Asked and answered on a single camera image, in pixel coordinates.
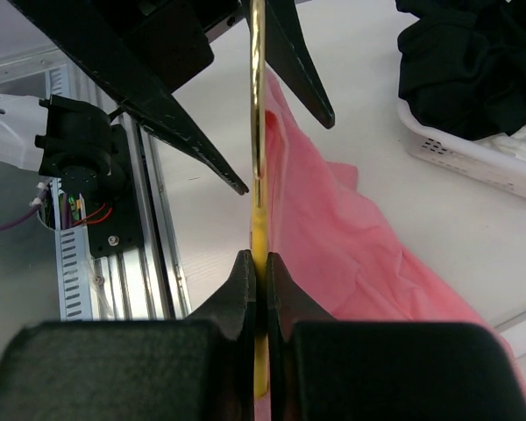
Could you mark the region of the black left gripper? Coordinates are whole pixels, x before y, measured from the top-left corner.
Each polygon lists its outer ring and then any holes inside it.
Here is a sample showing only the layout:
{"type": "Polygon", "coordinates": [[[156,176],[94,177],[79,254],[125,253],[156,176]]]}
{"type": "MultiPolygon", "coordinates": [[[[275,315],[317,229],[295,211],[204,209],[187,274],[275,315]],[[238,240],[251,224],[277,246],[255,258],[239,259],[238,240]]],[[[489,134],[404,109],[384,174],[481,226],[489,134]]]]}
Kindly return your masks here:
{"type": "MultiPolygon", "coordinates": [[[[243,17],[239,1],[12,1],[149,134],[201,162],[239,195],[247,185],[170,93],[214,61],[210,43],[243,17]]],[[[263,61],[326,129],[335,112],[294,1],[266,1],[263,61]]]]}

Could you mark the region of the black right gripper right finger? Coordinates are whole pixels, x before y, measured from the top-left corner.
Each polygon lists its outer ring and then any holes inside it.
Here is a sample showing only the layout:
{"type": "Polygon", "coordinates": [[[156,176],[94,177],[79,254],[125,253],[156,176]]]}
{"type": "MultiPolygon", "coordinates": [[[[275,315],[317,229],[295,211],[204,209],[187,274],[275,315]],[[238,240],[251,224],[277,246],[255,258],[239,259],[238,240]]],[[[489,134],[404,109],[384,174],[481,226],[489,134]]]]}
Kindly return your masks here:
{"type": "Polygon", "coordinates": [[[337,321],[267,261],[273,420],[526,420],[497,338],[470,323],[337,321]]]}

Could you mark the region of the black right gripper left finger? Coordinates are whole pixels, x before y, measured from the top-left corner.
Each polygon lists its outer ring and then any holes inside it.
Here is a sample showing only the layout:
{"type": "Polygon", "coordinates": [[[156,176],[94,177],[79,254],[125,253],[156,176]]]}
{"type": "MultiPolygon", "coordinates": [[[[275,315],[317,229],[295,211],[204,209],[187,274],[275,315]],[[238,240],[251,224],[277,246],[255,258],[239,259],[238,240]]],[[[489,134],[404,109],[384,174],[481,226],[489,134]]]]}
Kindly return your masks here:
{"type": "Polygon", "coordinates": [[[255,273],[240,251],[182,320],[46,322],[0,359],[0,420],[251,420],[255,273]]]}

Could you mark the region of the pink t shirt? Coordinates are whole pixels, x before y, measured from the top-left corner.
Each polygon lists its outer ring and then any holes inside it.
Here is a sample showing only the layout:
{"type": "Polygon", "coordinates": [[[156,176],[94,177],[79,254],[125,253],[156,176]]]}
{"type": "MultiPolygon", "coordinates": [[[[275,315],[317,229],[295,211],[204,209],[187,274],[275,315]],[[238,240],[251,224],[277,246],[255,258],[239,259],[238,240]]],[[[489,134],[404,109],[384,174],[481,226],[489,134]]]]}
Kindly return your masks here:
{"type": "MultiPolygon", "coordinates": [[[[397,238],[357,190],[354,166],[326,161],[302,132],[279,82],[267,76],[269,246],[294,282],[337,321],[479,325],[508,343],[397,238]]],[[[270,390],[256,416],[270,417],[270,390]]]]}

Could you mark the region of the yellow hanger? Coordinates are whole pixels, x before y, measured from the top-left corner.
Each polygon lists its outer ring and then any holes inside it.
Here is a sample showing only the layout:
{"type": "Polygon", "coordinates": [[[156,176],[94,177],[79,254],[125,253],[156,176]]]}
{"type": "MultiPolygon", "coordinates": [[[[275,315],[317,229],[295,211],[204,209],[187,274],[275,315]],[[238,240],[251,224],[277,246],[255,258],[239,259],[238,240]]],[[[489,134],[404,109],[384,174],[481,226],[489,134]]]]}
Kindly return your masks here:
{"type": "Polygon", "coordinates": [[[267,334],[267,151],[266,151],[266,3],[246,6],[250,27],[250,98],[252,144],[251,253],[256,276],[256,333],[254,340],[253,393],[260,399],[269,388],[267,334]]]}

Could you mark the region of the black t shirt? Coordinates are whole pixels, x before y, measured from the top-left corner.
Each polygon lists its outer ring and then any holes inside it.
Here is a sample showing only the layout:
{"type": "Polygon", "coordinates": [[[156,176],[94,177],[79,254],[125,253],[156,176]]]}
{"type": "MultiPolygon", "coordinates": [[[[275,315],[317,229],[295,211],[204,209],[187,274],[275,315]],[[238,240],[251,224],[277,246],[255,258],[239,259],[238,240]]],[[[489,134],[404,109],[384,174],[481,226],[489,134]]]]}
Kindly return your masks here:
{"type": "Polygon", "coordinates": [[[423,126],[466,140],[526,125],[526,1],[398,1],[398,96],[423,126]]]}

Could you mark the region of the white t shirt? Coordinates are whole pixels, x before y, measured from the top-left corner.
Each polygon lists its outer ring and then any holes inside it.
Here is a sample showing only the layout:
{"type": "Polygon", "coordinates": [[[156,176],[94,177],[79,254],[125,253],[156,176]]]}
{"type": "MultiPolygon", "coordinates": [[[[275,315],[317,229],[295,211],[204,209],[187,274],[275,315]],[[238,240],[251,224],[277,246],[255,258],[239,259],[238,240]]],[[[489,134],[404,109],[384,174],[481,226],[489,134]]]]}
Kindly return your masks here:
{"type": "Polygon", "coordinates": [[[526,125],[512,135],[495,135],[477,144],[526,162],[526,125]]]}

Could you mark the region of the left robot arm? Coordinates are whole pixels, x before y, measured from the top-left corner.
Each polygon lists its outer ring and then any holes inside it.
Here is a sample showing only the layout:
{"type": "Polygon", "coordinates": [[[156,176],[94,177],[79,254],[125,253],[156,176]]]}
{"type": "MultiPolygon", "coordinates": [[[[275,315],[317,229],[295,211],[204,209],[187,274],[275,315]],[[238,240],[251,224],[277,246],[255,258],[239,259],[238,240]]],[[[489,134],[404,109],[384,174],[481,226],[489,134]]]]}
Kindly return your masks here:
{"type": "Polygon", "coordinates": [[[212,40],[235,18],[250,29],[258,70],[271,68],[326,128],[335,113],[292,1],[16,1],[115,103],[113,112],[63,96],[0,95],[0,161],[60,178],[99,204],[123,199],[131,170],[120,114],[210,168],[239,194],[247,185],[174,93],[214,60],[212,40]]]}

